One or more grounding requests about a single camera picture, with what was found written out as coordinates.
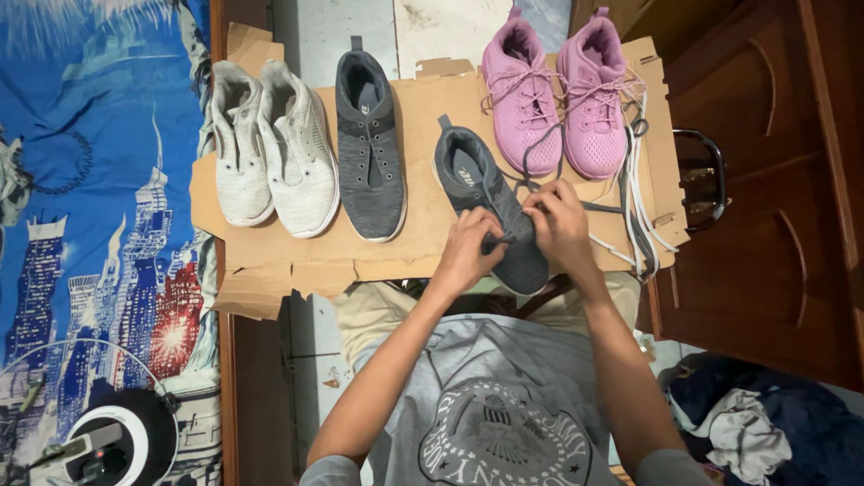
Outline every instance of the person's left hand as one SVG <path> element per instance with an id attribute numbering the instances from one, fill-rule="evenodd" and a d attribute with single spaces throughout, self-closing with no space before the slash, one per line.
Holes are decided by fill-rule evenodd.
<path id="1" fill-rule="evenodd" d="M 504 259 L 506 243 L 500 243 L 488 255 L 480 252 L 480 243 L 486 233 L 497 238 L 504 236 L 501 223 L 495 214 L 477 207 L 472 211 L 462 211 L 459 220 L 450 228 L 447 245 L 441 256 L 441 263 L 424 292 L 440 292 L 455 299 L 462 292 L 474 287 L 489 271 Z"/>

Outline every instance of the gray t-shirt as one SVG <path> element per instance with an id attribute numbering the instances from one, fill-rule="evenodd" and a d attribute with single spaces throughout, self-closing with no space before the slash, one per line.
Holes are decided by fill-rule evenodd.
<path id="1" fill-rule="evenodd" d="M 386 338 L 360 352 L 360 370 Z M 376 485 L 612 486 L 609 430 L 585 336 L 486 314 L 446 317 L 369 453 Z M 686 452 L 655 451 L 639 486 L 710 485 Z M 357 464 L 324 457 L 301 486 L 359 486 Z"/>

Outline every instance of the bed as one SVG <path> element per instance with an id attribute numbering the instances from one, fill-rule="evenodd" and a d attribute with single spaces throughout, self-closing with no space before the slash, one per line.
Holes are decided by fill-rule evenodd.
<path id="1" fill-rule="evenodd" d="M 181 402 L 167 481 L 221 483 L 216 255 L 188 193 L 211 145 L 209 26 L 207 0 L 0 6 L 4 465 L 64 441 L 100 396 L 153 387 L 123 353 L 64 342 L 102 339 Z"/>

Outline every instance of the t-shirt graphic print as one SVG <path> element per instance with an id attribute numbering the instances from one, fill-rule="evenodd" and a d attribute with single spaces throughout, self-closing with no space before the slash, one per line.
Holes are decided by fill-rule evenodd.
<path id="1" fill-rule="evenodd" d="M 438 399 L 417 461 L 454 486 L 575 486 L 588 482 L 594 449 L 567 412 L 538 405 L 525 387 L 471 379 Z"/>

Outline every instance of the beige pants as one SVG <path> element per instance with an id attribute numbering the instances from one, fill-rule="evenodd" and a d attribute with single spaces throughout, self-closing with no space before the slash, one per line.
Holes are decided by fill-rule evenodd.
<path id="1" fill-rule="evenodd" d="M 627 272 L 607 272 L 606 287 L 627 327 L 633 329 L 638 312 L 639 283 Z M 354 364 L 360 350 L 381 335 L 392 332 L 416 303 L 416 299 L 386 282 L 364 282 L 348 287 L 334 302 L 342 334 L 342 355 L 348 364 Z M 588 320 L 581 296 L 575 289 L 543 304 L 527 320 L 588 336 Z"/>

